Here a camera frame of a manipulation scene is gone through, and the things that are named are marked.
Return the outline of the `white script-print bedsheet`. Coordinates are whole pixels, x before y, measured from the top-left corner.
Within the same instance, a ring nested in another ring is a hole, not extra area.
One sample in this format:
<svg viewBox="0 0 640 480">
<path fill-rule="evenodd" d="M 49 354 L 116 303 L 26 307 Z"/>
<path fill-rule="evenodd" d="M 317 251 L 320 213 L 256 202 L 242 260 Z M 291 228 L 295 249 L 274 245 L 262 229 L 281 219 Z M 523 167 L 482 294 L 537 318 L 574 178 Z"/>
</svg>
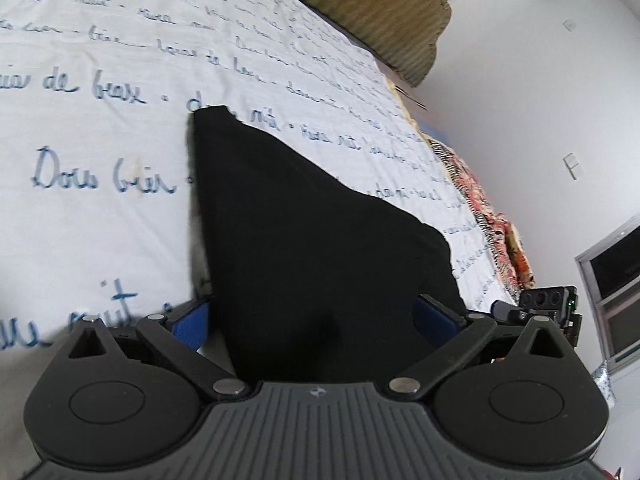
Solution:
<svg viewBox="0 0 640 480">
<path fill-rule="evenodd" d="M 192 294 L 190 114 L 224 105 L 445 235 L 465 303 L 509 294 L 369 52 L 298 0 L 1 0 L 1 474 L 37 463 L 27 396 L 76 318 Z"/>
</svg>

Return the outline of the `black pants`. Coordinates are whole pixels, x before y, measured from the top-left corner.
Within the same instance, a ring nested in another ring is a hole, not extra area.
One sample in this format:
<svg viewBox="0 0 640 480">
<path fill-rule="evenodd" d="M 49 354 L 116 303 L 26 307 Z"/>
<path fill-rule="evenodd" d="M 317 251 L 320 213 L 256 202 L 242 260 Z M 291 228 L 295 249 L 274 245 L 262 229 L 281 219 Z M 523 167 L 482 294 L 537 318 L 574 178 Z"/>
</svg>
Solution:
<svg viewBox="0 0 640 480">
<path fill-rule="evenodd" d="M 192 116 L 213 305 L 248 382 L 384 382 L 430 353 L 413 306 L 466 310 L 441 232 L 225 107 Z"/>
</svg>

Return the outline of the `floral patterned blanket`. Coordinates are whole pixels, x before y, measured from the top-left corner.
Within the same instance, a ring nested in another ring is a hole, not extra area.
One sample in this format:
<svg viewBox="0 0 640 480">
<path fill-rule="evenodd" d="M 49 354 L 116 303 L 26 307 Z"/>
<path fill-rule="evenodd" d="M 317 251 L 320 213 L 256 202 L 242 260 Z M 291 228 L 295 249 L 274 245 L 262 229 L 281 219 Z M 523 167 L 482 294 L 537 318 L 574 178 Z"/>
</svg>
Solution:
<svg viewBox="0 0 640 480">
<path fill-rule="evenodd" d="M 518 300 L 522 292 L 533 289 L 536 285 L 520 233 L 505 214 L 495 211 L 480 181 L 466 162 L 446 143 L 428 133 L 427 128 L 420 126 L 416 118 L 410 114 L 405 104 L 405 100 L 411 100 L 408 93 L 390 79 L 386 79 L 386 82 L 395 93 L 396 100 L 401 102 L 402 110 L 409 122 L 444 165 L 449 180 L 471 209 L 474 219 L 488 240 L 491 258 L 494 260 L 500 282 L 509 295 Z"/>
</svg>

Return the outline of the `dark window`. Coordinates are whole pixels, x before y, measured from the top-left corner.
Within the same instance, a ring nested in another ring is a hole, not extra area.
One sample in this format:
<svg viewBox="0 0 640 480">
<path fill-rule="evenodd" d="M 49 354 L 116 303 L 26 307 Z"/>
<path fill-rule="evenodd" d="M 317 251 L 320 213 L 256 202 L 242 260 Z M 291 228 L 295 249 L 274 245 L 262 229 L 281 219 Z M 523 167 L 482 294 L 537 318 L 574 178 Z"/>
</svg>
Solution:
<svg viewBox="0 0 640 480">
<path fill-rule="evenodd" d="M 639 217 L 576 258 L 603 359 L 612 373 L 639 359 Z"/>
</svg>

